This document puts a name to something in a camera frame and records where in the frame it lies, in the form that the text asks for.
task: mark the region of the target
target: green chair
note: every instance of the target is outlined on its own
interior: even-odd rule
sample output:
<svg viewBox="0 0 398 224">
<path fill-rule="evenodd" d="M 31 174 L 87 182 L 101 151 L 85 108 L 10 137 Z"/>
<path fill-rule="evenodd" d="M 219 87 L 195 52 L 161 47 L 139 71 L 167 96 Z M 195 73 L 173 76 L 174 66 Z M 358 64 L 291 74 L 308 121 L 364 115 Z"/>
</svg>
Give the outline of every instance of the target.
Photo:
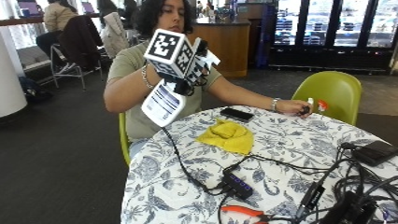
<svg viewBox="0 0 398 224">
<path fill-rule="evenodd" d="M 318 100 L 328 108 L 322 115 L 355 125 L 360 101 L 362 86 L 359 80 L 342 72 L 324 71 L 312 74 L 300 83 L 292 100 L 307 101 L 312 98 L 312 112 L 318 112 Z"/>
<path fill-rule="evenodd" d="M 127 136 L 125 132 L 125 113 L 119 113 L 119 136 L 121 136 L 121 146 L 122 146 L 122 154 L 123 154 L 123 160 L 126 165 L 129 165 L 129 142 L 127 142 Z"/>
</svg>

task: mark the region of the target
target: woman's left hand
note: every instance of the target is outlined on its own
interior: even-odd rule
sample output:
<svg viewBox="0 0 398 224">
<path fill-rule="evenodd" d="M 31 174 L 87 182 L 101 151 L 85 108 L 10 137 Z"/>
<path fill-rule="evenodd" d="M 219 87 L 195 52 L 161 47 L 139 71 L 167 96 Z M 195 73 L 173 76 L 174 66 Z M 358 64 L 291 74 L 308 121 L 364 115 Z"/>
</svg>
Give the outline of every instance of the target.
<svg viewBox="0 0 398 224">
<path fill-rule="evenodd" d="M 306 106 L 310 110 L 307 113 L 302 114 Z M 312 105 L 300 100 L 278 100 L 275 103 L 275 110 L 280 113 L 292 113 L 300 118 L 306 118 L 312 113 Z"/>
</svg>

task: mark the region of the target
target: bracelet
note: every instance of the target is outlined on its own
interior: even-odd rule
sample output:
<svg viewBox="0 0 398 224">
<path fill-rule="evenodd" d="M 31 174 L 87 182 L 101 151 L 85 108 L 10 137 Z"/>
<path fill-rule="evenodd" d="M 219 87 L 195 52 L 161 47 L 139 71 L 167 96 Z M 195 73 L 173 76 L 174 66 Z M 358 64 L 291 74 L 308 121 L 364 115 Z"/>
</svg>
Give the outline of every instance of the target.
<svg viewBox="0 0 398 224">
<path fill-rule="evenodd" d="M 143 81 L 146 87 L 147 87 L 149 89 L 153 89 L 154 86 L 150 85 L 150 83 L 149 83 L 149 81 L 147 81 L 147 77 L 146 77 L 146 66 L 147 66 L 147 64 L 142 67 L 142 70 L 141 70 L 141 71 L 142 71 L 142 72 L 141 72 L 141 74 L 142 74 L 142 81 Z"/>
<path fill-rule="evenodd" d="M 272 110 L 274 112 L 276 112 L 276 110 L 275 110 L 275 103 L 276 103 L 278 100 L 280 100 L 280 98 L 274 98 L 274 99 L 272 99 L 271 110 Z"/>
</svg>

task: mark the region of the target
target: dark curly hair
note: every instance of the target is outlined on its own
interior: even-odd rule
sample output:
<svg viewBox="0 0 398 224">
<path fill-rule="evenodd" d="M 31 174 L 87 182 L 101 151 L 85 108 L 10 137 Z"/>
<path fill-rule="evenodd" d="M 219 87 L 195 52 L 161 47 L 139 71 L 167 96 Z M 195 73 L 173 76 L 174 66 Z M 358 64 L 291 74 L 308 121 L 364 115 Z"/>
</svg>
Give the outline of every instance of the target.
<svg viewBox="0 0 398 224">
<path fill-rule="evenodd" d="M 153 29 L 158 24 L 158 19 L 162 14 L 161 8 L 165 0 L 145 0 L 141 5 L 141 10 L 137 18 L 137 30 L 143 37 L 150 37 L 153 34 Z M 191 34 L 191 15 L 190 15 L 190 5 L 186 0 L 183 3 L 183 34 Z"/>
</svg>

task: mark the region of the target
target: gray t-shirt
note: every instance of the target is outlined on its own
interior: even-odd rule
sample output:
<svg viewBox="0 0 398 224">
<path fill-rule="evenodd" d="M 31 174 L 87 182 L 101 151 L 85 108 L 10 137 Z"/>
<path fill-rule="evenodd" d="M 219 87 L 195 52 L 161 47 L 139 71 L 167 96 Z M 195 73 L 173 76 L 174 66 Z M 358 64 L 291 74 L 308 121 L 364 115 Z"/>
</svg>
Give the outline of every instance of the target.
<svg viewBox="0 0 398 224">
<path fill-rule="evenodd" d="M 125 77 L 142 68 L 145 62 L 142 55 L 145 54 L 147 45 L 149 42 L 146 41 L 129 49 L 121 50 L 113 59 L 107 80 L 114 77 Z M 186 97 L 185 108 L 179 112 L 175 120 L 199 112 L 200 93 L 208 89 L 219 76 L 220 73 L 215 70 L 215 68 L 211 68 L 210 74 L 206 77 L 206 85 L 202 87 L 195 87 L 194 94 Z M 141 105 L 142 103 L 137 104 L 125 112 L 125 129 L 130 142 L 139 138 L 151 137 L 153 134 L 161 129 L 161 127 L 142 113 Z"/>
</svg>

